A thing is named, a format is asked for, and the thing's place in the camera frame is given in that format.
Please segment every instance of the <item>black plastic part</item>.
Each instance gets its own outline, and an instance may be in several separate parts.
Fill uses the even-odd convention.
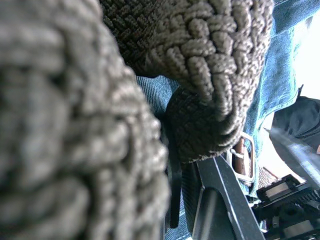
[[[279,211],[279,218],[283,222],[290,222],[293,220],[299,221],[304,215],[304,209],[298,204],[284,205]]]
[[[192,239],[265,240],[233,169],[222,156],[193,163],[186,167],[187,172],[182,170],[183,199]],[[224,216],[219,229],[215,225],[220,221],[218,216]]]
[[[277,213],[279,208],[283,205],[289,205],[294,203],[307,203],[308,200],[319,201],[319,195],[317,191],[313,190],[308,183],[300,184],[296,189],[288,192],[285,195],[279,196],[273,201],[265,201],[253,207],[254,215],[257,221],[272,218]]]
[[[279,192],[279,193],[275,194],[272,198],[267,196],[266,192],[268,190],[273,189],[283,183],[285,183],[287,185],[287,187],[288,187],[287,191]],[[290,174],[290,175],[284,176],[281,180],[275,182],[274,184],[272,184],[270,186],[260,188],[256,192],[256,194],[262,202],[269,203],[269,202],[271,202],[281,196],[284,196],[285,194],[294,192],[297,189],[297,186],[299,186],[299,185],[300,185],[300,182]]]
[[[161,130],[161,140],[169,150],[169,160],[166,172],[171,188],[171,200],[165,217],[165,229],[175,229],[179,225],[182,171],[176,148],[176,141],[170,124],[163,120]]]
[[[207,188],[201,190],[201,203],[197,210],[192,237],[200,240],[233,240],[234,231],[228,218],[228,211],[221,194]]]
[[[313,230],[308,229],[304,233],[286,237],[284,229],[293,227],[296,224],[303,223],[304,221],[308,221],[313,227]],[[283,224],[281,227],[271,228],[264,234],[264,237],[267,240],[277,239],[276,237],[280,238],[281,240],[317,240],[320,238],[320,214],[305,216],[299,220]]]

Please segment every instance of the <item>black object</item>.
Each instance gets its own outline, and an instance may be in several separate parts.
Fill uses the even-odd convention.
[[[166,173],[171,188],[171,201],[165,216],[164,232],[166,233],[168,228],[175,229],[179,225],[182,171],[173,131],[165,120],[162,121],[161,141],[169,149]]]
[[[298,97],[293,105],[274,114],[272,127],[301,140],[316,153],[320,145],[320,99]],[[277,152],[281,150],[276,143],[274,147]]]
[[[188,229],[194,240],[265,240],[223,156],[182,167]]]
[[[267,240],[320,239],[320,197],[308,183],[288,175],[258,195],[264,201],[253,207],[258,222],[266,223]]]
[[[169,148],[172,198],[161,237],[167,228],[179,224],[182,186],[193,240],[319,240],[319,162],[296,139],[275,130],[270,135],[282,146],[285,162],[300,170],[307,182],[300,184],[289,175],[259,190],[262,203],[254,206],[253,213],[224,156],[180,165],[170,125],[162,123],[162,141]]]

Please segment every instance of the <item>gray woven texture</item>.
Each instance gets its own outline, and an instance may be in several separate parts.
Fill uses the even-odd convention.
[[[100,0],[104,23],[139,75],[182,88],[167,116],[183,162],[235,145],[270,43],[272,0]]]
[[[159,238],[160,122],[97,1],[0,1],[0,103],[0,239]]]
[[[0,1],[1,239],[159,238],[167,150],[124,61],[181,83],[167,113],[183,162],[239,138],[271,0],[100,3]]]

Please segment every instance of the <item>brown leather belt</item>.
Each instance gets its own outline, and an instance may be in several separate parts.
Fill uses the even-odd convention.
[[[250,142],[251,152],[250,158],[246,157],[245,140]],[[255,159],[255,143],[253,138],[242,132],[241,139],[233,149],[227,152],[226,160],[233,166],[236,177],[246,184],[252,184],[255,181],[256,159]]]

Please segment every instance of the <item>blue jeans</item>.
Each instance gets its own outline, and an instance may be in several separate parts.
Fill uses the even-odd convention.
[[[297,50],[295,43],[298,42],[295,39],[295,25],[314,15],[318,9],[319,0],[275,0],[271,44],[244,128],[254,139],[257,159],[263,144],[260,128],[264,119],[270,113],[292,105],[297,97],[298,88],[293,69]],[[137,77],[137,81],[153,107],[154,114],[161,118],[172,93],[179,85],[163,76],[159,76],[157,80]],[[255,182],[258,183],[258,169],[255,172]],[[242,189],[245,194],[255,196],[257,187],[258,184],[254,184],[251,189],[243,185]],[[191,236],[187,229],[182,199],[181,197],[179,227],[170,229],[165,236],[166,240],[186,240]]]

